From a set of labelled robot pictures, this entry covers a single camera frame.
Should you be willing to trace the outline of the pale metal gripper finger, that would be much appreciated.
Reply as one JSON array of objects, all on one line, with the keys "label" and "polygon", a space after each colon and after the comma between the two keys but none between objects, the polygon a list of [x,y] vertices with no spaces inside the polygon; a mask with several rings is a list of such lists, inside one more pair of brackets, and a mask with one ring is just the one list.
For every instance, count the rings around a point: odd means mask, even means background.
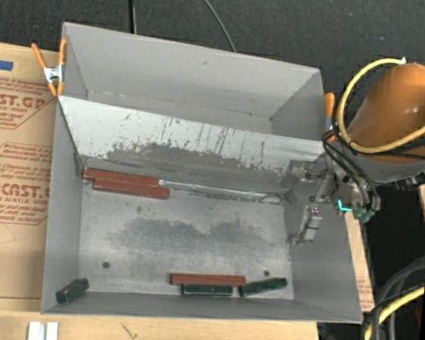
[{"label": "pale metal gripper finger", "polygon": [[306,223],[302,221],[300,223],[300,226],[297,228],[297,230],[295,230],[294,233],[289,235],[290,243],[293,245],[302,244],[304,241],[305,229],[306,229]]},{"label": "pale metal gripper finger", "polygon": [[316,206],[310,206],[308,208],[307,220],[305,222],[304,228],[304,240],[313,241],[316,236],[317,230],[322,224],[322,214],[319,212],[319,209]]}]

